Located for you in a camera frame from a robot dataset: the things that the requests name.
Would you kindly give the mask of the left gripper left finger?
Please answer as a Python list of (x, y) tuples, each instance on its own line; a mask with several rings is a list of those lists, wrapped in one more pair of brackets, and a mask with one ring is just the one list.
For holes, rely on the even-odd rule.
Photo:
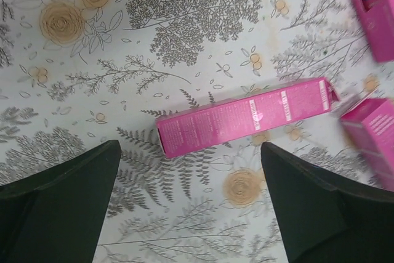
[(120, 158), (109, 140), (1, 186), (1, 262), (92, 262)]

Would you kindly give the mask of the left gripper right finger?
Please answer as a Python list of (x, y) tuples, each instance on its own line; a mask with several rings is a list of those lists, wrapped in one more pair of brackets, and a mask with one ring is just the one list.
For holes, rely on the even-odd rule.
[(289, 262), (393, 262), (393, 192), (270, 142), (261, 163)]

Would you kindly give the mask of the pink toothpaste box front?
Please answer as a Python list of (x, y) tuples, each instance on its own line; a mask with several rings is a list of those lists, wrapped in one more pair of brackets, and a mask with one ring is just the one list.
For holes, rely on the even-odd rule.
[(363, 99), (340, 117), (340, 123), (383, 188), (393, 191), (393, 102)]

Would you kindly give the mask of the pink toothpaste box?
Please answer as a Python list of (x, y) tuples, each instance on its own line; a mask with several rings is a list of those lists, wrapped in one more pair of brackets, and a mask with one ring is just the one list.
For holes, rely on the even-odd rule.
[(340, 117), (340, 123), (383, 188), (393, 191), (393, 102), (363, 99)]
[(393, 61), (393, 0), (352, 0), (376, 62)]

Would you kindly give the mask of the magenta toothpaste box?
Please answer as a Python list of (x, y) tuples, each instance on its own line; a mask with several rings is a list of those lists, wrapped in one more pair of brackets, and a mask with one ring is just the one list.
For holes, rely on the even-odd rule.
[(160, 116), (164, 154), (175, 158), (331, 111), (339, 96), (326, 78), (300, 79), (239, 99)]

